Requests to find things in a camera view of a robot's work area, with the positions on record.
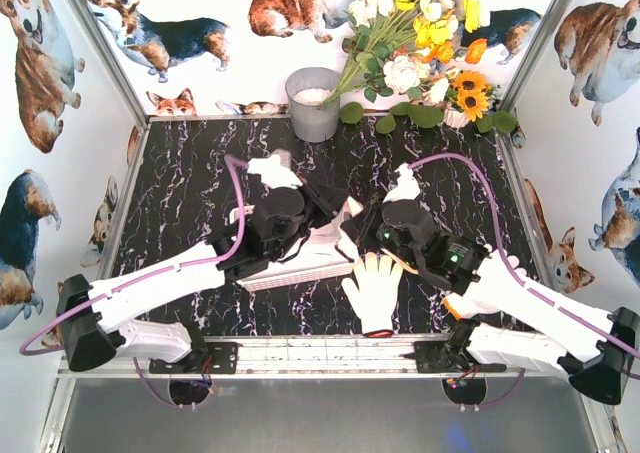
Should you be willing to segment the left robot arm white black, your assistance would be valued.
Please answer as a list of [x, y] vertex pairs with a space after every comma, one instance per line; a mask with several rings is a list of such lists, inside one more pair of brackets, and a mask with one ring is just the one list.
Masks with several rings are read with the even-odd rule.
[[298, 176], [276, 154], [248, 162], [228, 155], [225, 161], [232, 174], [243, 168], [267, 188], [252, 205], [238, 206], [235, 221], [133, 273], [64, 281], [56, 315], [71, 371], [90, 371], [118, 357], [194, 371], [207, 355], [198, 328], [143, 321], [142, 314], [230, 284], [258, 292], [349, 273], [351, 261], [339, 248], [346, 191]]

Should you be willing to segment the yellow dotted work glove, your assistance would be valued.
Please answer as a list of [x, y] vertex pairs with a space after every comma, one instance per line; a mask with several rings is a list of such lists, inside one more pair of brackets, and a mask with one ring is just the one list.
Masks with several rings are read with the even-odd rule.
[[408, 272], [410, 274], [414, 274], [414, 275], [419, 275], [419, 271], [417, 269], [411, 267], [408, 263], [402, 261], [401, 259], [397, 258], [394, 255], [389, 254], [389, 256], [393, 259], [393, 261], [395, 263], [397, 263], [406, 272]]

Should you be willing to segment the cream glove red cuff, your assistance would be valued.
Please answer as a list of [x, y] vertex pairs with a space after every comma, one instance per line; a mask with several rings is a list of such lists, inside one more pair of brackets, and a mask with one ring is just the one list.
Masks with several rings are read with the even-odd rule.
[[403, 268], [390, 256], [368, 252], [341, 281], [349, 303], [368, 338], [393, 335], [392, 315], [396, 309]]

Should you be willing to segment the white perforated storage basket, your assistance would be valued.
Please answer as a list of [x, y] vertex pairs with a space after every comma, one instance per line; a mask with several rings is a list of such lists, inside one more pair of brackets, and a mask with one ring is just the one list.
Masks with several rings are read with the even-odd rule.
[[[361, 211], [357, 202], [353, 205], [356, 212]], [[305, 244], [299, 240], [285, 254], [289, 257], [297, 253], [293, 259], [270, 263], [266, 270], [238, 280], [238, 284], [249, 292], [256, 292], [350, 274], [359, 253], [340, 226], [352, 217], [353, 205], [348, 200], [329, 224], [311, 230]]]

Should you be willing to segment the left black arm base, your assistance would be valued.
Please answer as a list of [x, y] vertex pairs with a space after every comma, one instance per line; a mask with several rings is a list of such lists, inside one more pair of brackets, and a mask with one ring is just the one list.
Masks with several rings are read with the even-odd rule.
[[206, 341], [205, 348], [189, 353], [176, 363], [167, 363], [160, 359], [149, 362], [151, 374], [223, 374], [236, 373], [239, 359], [237, 342]]

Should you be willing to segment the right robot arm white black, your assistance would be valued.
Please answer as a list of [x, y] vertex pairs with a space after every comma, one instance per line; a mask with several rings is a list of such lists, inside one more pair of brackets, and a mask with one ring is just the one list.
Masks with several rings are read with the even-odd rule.
[[445, 294], [456, 327], [433, 353], [415, 360], [471, 370], [503, 365], [554, 375], [582, 395], [621, 403], [639, 357], [639, 316], [620, 307], [589, 307], [534, 281], [500, 246], [443, 231], [418, 202], [412, 169], [402, 165], [396, 186], [341, 226], [362, 253], [342, 288], [366, 337], [392, 335], [403, 274]]

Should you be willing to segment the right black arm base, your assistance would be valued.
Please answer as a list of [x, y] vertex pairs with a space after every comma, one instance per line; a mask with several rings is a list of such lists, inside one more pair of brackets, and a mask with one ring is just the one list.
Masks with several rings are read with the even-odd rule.
[[445, 341], [417, 341], [414, 351], [406, 355], [416, 364], [419, 373], [465, 373], [476, 367], [478, 373], [502, 373], [502, 364], [484, 364], [474, 359], [464, 348], [454, 348]]

